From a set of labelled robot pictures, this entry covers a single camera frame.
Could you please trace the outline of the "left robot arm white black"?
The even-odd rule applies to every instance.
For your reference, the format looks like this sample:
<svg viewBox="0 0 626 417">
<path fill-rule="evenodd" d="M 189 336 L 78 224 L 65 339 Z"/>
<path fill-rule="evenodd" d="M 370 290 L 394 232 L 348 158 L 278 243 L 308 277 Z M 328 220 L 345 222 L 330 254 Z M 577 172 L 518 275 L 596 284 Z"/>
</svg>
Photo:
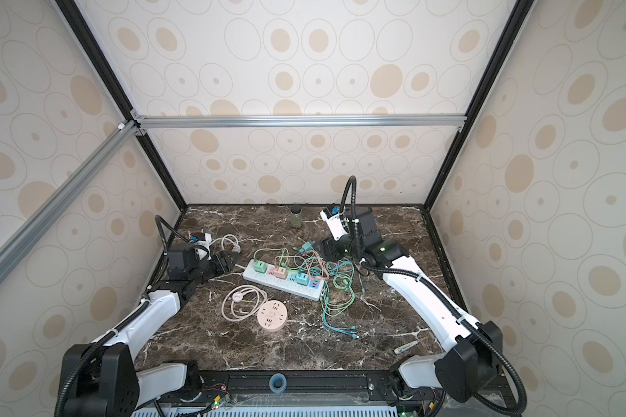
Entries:
<svg viewBox="0 0 626 417">
<path fill-rule="evenodd" d="M 236 237 L 184 236 L 155 218 L 163 243 L 163 267 L 137 307 L 95 341 L 75 344 L 64 355 L 55 416 L 130 416 L 163 395 L 196 401 L 203 379 L 193 360 L 135 369 L 139 352 L 198 286 L 234 270 L 241 248 Z"/>
</svg>

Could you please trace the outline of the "pink charger plug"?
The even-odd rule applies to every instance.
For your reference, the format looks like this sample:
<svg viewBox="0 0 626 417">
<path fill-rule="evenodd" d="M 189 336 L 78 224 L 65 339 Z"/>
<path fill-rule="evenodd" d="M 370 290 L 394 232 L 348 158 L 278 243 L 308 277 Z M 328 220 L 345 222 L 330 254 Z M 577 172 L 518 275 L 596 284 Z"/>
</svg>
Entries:
<svg viewBox="0 0 626 417">
<path fill-rule="evenodd" d="M 274 277 L 284 280 L 288 277 L 289 271 L 283 267 L 274 267 L 272 274 Z"/>
</svg>

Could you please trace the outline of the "green charger plug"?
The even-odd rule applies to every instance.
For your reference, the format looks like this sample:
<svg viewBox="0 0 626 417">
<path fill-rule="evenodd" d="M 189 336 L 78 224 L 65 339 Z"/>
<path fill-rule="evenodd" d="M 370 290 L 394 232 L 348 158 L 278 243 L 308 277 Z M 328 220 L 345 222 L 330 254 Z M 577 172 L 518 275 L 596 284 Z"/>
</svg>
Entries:
<svg viewBox="0 0 626 417">
<path fill-rule="evenodd" d="M 253 263 L 253 268 L 259 274 L 266 274 L 269 269 L 269 265 L 263 261 L 255 261 Z"/>
</svg>

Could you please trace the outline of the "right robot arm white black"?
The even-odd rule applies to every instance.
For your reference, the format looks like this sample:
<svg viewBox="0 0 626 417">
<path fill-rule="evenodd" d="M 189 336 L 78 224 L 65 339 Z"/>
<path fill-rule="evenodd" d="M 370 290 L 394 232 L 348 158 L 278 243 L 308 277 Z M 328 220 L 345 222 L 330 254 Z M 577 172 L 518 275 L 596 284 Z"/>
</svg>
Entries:
<svg viewBox="0 0 626 417">
<path fill-rule="evenodd" d="M 356 204 L 358 181 L 349 177 L 339 204 L 325 207 L 321 217 L 331 236 L 322 242 L 332 261 L 346 258 L 396 290 L 429 325 L 443 351 L 412 356 L 396 365 L 396 383 L 408 391 L 441 389 L 452 399 L 474 398 L 501 415 L 521 415 L 528 403 L 518 371 L 503 353 L 503 333 L 492 321 L 481 323 L 453 302 L 397 241 L 385 240 L 371 208 Z M 501 406 L 481 392 L 501 373 L 511 378 L 516 402 Z"/>
</svg>

